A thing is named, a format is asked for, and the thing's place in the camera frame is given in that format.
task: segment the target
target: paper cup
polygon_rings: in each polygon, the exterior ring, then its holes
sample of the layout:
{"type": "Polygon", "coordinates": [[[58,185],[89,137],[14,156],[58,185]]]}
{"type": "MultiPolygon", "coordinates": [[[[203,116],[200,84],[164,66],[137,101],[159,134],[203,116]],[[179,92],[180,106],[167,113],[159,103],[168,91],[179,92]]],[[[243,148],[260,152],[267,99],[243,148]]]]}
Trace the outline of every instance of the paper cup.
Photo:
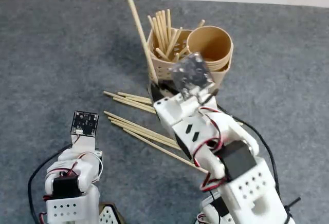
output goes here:
{"type": "Polygon", "coordinates": [[[189,53],[199,52],[211,71],[225,67],[233,53],[230,35],[215,26],[203,26],[193,30],[187,38],[189,53]]]}

